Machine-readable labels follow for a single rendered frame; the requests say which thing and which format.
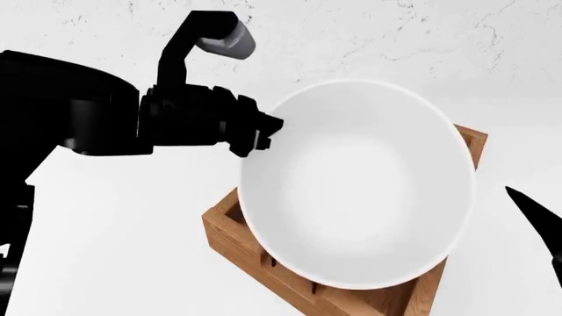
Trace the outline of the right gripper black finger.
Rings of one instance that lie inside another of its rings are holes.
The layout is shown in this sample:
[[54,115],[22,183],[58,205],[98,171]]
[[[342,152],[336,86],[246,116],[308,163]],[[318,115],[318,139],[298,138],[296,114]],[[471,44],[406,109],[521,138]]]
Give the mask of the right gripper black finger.
[[562,218],[516,189],[505,186],[505,190],[550,252],[551,265],[562,288]]

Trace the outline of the large white bowl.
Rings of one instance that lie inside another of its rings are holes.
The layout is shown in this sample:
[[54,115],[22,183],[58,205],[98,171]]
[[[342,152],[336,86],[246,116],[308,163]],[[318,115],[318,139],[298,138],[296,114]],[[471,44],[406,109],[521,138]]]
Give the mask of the large white bowl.
[[270,149],[241,163],[238,197],[271,257],[317,284],[371,290],[434,268],[472,213],[475,168],[459,130],[390,83],[318,83],[288,97]]

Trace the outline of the wooden tray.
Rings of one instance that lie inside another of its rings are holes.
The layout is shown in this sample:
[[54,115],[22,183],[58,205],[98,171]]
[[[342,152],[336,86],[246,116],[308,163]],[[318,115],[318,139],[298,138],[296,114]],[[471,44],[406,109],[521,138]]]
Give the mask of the wooden tray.
[[[476,170],[487,136],[455,127]],[[238,186],[202,218],[212,249],[306,316],[429,316],[447,259],[403,284],[371,290],[340,289],[299,276],[266,252],[246,223]]]

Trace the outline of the black robot torso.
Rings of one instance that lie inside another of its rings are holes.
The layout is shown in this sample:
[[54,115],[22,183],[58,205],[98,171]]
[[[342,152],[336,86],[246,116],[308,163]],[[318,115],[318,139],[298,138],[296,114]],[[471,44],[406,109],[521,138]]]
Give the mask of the black robot torso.
[[0,192],[0,247],[9,246],[7,255],[0,255],[0,303],[11,296],[32,224],[34,193],[27,183],[10,184]]

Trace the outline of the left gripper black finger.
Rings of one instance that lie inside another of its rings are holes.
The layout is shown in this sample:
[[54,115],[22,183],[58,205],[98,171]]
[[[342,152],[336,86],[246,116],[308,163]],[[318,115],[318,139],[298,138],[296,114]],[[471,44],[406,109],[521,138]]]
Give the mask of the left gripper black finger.
[[269,149],[271,144],[270,136],[271,133],[267,131],[256,130],[254,149],[259,151],[264,151]]
[[257,130],[264,134],[274,134],[284,125],[281,118],[275,118],[265,112],[259,112],[257,116]]

